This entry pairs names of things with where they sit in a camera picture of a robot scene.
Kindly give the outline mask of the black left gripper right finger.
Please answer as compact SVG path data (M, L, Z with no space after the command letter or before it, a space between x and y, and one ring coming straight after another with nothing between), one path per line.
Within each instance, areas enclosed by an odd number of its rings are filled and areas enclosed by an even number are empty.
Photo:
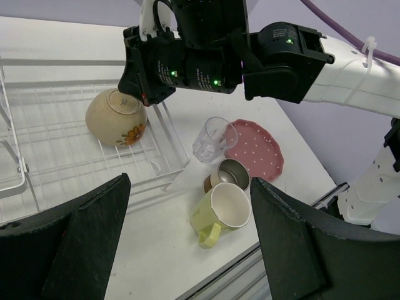
M260 177L250 192L273 299L399 298L399 236L340 220Z

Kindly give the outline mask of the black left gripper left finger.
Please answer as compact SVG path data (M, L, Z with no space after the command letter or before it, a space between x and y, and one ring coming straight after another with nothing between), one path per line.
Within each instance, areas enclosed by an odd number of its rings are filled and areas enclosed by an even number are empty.
M131 182L126 173L1 226L1 299L104 299Z

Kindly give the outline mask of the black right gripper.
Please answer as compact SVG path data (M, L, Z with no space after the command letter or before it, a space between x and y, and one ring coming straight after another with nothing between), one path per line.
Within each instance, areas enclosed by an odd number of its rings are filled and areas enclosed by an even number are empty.
M173 33L169 31L167 36L157 34L155 37L147 35L147 40L142 41L139 26L129 27L123 31L126 51L124 72L118 83L121 93L130 95L145 106L159 104L175 93L174 87L169 87L153 74L152 67L158 63L151 54L161 46L170 45Z

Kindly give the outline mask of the beige bowl with flower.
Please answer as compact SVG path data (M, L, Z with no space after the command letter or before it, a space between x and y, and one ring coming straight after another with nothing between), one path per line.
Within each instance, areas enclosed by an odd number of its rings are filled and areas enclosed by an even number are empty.
M107 89L89 104L85 115L89 132L108 146L130 146L144 135L148 118L141 101Z

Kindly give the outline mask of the yellow-green mug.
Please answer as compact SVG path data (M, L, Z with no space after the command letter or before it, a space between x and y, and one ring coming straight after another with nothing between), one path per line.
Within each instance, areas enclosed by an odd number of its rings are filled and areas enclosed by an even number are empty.
M212 248L222 234L243 228L251 211L251 203L239 186L223 182L211 188L190 215L199 246Z

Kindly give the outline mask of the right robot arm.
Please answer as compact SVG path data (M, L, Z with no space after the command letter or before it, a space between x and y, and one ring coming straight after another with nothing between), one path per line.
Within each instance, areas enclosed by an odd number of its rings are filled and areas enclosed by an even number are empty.
M152 106L178 88L230 94L242 84L249 101L334 103L391 116L372 166L335 200L345 221L368 226L399 196L399 59L305 5L341 39L284 21L251 33L245 1L166 1L177 21L173 33L159 2L144 1L139 25L123 32L118 89Z

